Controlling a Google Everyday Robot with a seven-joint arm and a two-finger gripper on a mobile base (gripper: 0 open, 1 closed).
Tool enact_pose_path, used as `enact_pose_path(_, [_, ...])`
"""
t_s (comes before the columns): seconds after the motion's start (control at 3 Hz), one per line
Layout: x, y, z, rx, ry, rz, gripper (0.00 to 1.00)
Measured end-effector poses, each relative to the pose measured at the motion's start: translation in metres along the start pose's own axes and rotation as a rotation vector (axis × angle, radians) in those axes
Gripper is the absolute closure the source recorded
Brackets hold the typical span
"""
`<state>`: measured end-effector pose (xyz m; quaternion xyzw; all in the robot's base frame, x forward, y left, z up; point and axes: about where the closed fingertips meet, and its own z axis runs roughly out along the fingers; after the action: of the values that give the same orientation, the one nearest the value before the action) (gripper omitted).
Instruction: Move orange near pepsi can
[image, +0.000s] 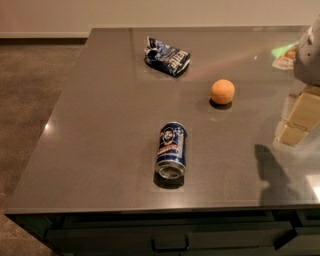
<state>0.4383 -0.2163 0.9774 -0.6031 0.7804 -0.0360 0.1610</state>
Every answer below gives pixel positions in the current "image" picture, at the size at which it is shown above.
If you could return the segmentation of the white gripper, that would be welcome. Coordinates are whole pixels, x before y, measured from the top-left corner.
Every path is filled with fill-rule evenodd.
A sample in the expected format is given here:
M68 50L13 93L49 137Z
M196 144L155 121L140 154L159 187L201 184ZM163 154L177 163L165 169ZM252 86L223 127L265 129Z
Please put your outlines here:
M320 16L301 36L294 59L294 76L313 86L320 86ZM320 88L305 87L293 101L287 123L277 127L277 140L282 144L299 144L320 123Z

